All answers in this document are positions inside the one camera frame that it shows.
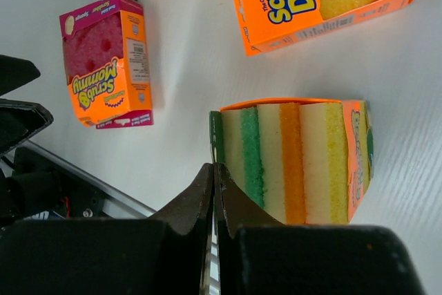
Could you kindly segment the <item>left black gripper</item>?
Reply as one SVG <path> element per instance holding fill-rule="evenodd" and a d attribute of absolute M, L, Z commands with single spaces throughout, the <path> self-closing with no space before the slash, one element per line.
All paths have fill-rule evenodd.
<path fill-rule="evenodd" d="M 1 56 L 1 94 L 5 95 L 41 76 L 29 60 Z M 1 155 L 38 134 L 54 121 L 41 104 L 1 99 Z"/>

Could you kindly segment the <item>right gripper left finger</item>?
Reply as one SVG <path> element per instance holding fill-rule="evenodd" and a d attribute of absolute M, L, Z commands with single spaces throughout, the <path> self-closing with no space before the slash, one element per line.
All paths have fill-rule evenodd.
<path fill-rule="evenodd" d="M 25 220 L 1 238 L 2 294 L 208 294 L 213 165 L 148 218 Z"/>

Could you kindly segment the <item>pink sponge orange box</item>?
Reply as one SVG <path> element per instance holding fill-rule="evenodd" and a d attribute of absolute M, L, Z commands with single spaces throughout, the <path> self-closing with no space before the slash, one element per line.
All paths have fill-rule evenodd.
<path fill-rule="evenodd" d="M 134 0 L 101 0 L 59 18 L 66 84 L 87 127 L 153 124 L 144 9 Z"/>

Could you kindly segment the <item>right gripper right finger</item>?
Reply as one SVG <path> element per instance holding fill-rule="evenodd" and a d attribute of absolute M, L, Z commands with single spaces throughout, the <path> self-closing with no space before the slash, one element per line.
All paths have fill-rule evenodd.
<path fill-rule="evenodd" d="M 423 294 L 400 238 L 371 225 L 284 225 L 215 165 L 221 294 Z"/>

